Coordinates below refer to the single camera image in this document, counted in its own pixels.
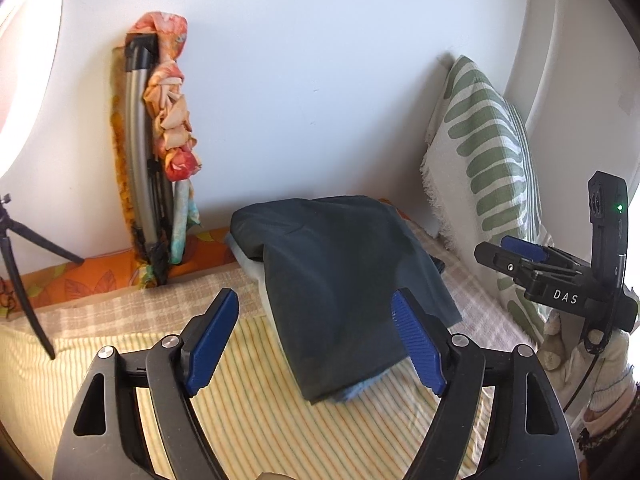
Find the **right forearm dark sleeve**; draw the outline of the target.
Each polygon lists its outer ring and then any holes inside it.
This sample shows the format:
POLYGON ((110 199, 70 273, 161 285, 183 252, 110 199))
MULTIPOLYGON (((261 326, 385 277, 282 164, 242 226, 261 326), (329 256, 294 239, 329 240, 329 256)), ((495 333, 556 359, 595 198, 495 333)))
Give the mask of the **right forearm dark sleeve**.
POLYGON ((639 385, 632 386, 603 416, 585 422, 577 440, 580 478, 639 478, 639 385))

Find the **right hand white glove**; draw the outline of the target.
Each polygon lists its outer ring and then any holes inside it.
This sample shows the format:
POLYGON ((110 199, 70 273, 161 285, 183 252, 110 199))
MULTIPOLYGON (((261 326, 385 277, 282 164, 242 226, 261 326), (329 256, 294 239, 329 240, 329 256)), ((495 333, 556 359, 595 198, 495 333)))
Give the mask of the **right hand white glove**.
POLYGON ((553 310, 537 356, 567 420, 581 418, 602 426, 627 411, 636 396, 628 361, 629 335, 614 330, 605 349, 595 356, 587 351, 581 332, 581 318, 553 310))

